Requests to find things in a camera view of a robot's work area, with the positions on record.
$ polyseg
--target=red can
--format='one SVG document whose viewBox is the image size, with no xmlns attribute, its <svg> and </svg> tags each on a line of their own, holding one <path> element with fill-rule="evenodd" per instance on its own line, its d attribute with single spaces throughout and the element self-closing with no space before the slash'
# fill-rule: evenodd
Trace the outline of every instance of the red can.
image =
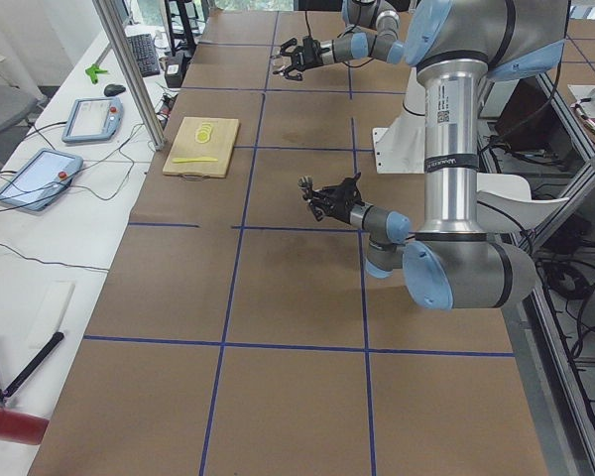
<svg viewBox="0 0 595 476">
<path fill-rule="evenodd" d="M 24 444 L 40 444 L 49 421 L 0 407 L 0 439 Z"/>
</svg>

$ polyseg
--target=black mouse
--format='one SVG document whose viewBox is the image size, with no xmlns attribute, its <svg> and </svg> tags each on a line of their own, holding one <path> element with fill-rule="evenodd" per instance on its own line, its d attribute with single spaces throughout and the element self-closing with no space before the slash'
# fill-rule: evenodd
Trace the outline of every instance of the black mouse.
<svg viewBox="0 0 595 476">
<path fill-rule="evenodd" d="M 116 96 L 117 94 L 121 94 L 126 90 L 126 86 L 121 84 L 108 84 L 103 89 L 103 95 L 106 97 Z"/>
</svg>

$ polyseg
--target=green clip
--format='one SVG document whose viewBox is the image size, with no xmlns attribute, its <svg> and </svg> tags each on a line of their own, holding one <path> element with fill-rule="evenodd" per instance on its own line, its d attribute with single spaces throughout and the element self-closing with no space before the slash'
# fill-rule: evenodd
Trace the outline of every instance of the green clip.
<svg viewBox="0 0 595 476">
<path fill-rule="evenodd" d="M 97 82 L 99 82 L 99 78 L 97 77 L 97 74 L 103 74 L 108 72 L 107 69 L 101 69 L 97 64 L 93 64 L 91 67 L 89 67 L 86 70 L 86 74 L 88 74 L 88 76 L 90 76 L 90 81 L 93 84 L 96 84 Z"/>
</svg>

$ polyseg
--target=label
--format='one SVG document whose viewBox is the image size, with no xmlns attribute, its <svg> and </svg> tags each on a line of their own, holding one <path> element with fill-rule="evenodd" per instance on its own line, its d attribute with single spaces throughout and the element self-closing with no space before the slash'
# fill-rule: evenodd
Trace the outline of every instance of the label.
<svg viewBox="0 0 595 476">
<path fill-rule="evenodd" d="M 456 124 L 460 103 L 458 80 L 431 86 L 427 92 L 427 127 Z"/>
</svg>

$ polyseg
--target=keyboard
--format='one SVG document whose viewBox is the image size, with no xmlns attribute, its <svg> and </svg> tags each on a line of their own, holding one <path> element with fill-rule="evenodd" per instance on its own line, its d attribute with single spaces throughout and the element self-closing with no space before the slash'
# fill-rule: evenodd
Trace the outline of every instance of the keyboard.
<svg viewBox="0 0 595 476">
<path fill-rule="evenodd" d="M 152 35 L 148 33 L 133 35 L 132 37 L 128 37 L 128 43 L 143 77 L 161 73 L 159 57 L 157 56 L 155 44 L 152 41 Z"/>
</svg>

